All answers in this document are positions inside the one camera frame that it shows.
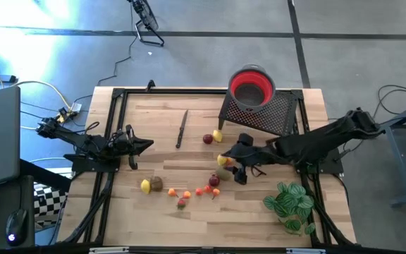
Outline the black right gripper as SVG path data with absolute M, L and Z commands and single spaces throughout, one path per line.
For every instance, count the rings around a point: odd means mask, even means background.
M 256 164 L 269 165 L 277 163 L 276 149 L 268 144 L 263 147 L 253 146 L 253 137 L 241 133 L 238 140 L 229 151 L 222 154 L 224 157 L 243 157 L 240 167 L 233 167 L 234 181 L 241 185 L 247 183 L 247 174 L 245 166 L 254 166 Z

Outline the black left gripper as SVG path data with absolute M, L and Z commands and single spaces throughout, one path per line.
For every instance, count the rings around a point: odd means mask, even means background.
M 130 142 L 133 145 L 132 151 L 129 154 Z M 111 156 L 121 157 L 128 155 L 128 163 L 132 170 L 137 170 L 138 165 L 136 157 L 140 156 L 148 147 L 154 144 L 153 140 L 142 139 L 135 135 L 133 127 L 129 124 L 126 126 L 126 133 L 123 131 L 116 131 L 111 140 Z

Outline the olive brown toy fruit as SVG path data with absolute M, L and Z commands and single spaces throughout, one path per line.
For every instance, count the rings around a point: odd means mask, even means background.
M 222 181 L 229 181 L 232 176 L 232 173 L 229 170 L 224 169 L 223 167 L 219 167 L 215 171 L 215 173 Z

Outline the red collapsible bowl grey rim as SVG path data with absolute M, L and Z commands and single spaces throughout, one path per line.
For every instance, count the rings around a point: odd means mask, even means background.
M 228 92 L 242 111 L 257 113 L 272 101 L 276 86 L 264 68 L 247 64 L 231 76 Z

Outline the brown toy kiwi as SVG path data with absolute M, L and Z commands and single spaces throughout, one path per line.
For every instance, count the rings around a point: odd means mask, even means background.
M 161 192 L 164 188 L 163 180 L 159 176 L 153 176 L 150 178 L 151 191 Z

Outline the black perforated metal stand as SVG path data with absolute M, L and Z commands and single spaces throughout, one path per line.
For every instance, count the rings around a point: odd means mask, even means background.
M 296 126 L 297 104 L 303 100 L 301 90 L 277 90 L 273 99 L 257 113 L 242 111 L 227 92 L 219 113 L 218 129 L 225 121 L 278 136 L 293 133 Z

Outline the potted plant striped green leaves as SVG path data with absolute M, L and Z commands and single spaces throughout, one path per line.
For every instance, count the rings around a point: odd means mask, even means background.
M 276 197 L 268 195 L 262 200 L 264 206 L 275 212 L 289 234 L 312 234 L 315 224 L 308 219 L 314 208 L 314 201 L 306 194 L 305 188 L 296 183 L 286 185 L 280 182 L 277 189 Z

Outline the white power adapter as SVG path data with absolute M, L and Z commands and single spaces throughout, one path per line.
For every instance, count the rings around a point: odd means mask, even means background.
M 79 114 L 82 109 L 82 105 L 74 102 L 70 109 L 65 107 L 58 110 L 58 114 L 56 115 L 56 120 L 59 123 L 65 123 L 69 119 L 73 119 L 75 116 Z

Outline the black white checkerboard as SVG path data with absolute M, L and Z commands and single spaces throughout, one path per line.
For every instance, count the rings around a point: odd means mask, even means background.
M 40 230 L 57 223 L 62 204 L 68 197 L 68 193 L 34 183 L 34 216 L 35 229 Z

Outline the black floor fan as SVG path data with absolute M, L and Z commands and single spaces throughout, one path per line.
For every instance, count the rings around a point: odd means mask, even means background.
M 163 47 L 165 42 L 162 37 L 157 33 L 159 29 L 159 25 L 156 21 L 156 17 L 154 12 L 152 11 L 148 0 L 127 0 L 130 3 L 130 6 L 136 12 L 136 14 L 140 17 L 140 20 L 135 24 L 135 31 L 137 33 L 137 38 L 141 43 L 149 44 L 153 46 Z M 153 42 L 143 40 L 142 35 L 140 34 L 140 26 L 143 25 L 147 31 L 152 32 L 160 42 Z

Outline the black computer mouse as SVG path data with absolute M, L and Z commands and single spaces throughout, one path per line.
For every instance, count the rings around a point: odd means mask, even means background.
M 27 210 L 13 211 L 6 221 L 6 241 L 9 246 L 19 246 L 27 237 Z

